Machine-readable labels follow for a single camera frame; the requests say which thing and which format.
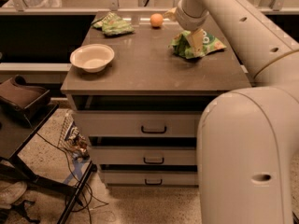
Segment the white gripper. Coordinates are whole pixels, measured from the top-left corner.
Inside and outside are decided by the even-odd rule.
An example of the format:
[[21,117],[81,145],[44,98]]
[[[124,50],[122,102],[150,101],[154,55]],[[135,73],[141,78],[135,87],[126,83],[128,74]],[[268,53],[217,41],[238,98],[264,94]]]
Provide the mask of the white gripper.
[[180,0],[177,8],[172,7],[163,17],[170,21],[178,21],[183,29],[192,31],[186,38],[193,54],[198,54],[203,49],[204,37],[204,30],[199,28],[203,26],[208,15],[209,12],[200,2]]

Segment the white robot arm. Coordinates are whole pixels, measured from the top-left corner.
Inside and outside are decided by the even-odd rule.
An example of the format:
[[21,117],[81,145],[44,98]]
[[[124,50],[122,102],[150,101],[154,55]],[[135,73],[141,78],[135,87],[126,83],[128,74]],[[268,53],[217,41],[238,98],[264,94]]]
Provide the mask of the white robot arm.
[[180,0],[170,16],[190,31],[212,17],[256,83],[218,96],[200,118],[202,224],[293,224],[297,42],[247,0]]

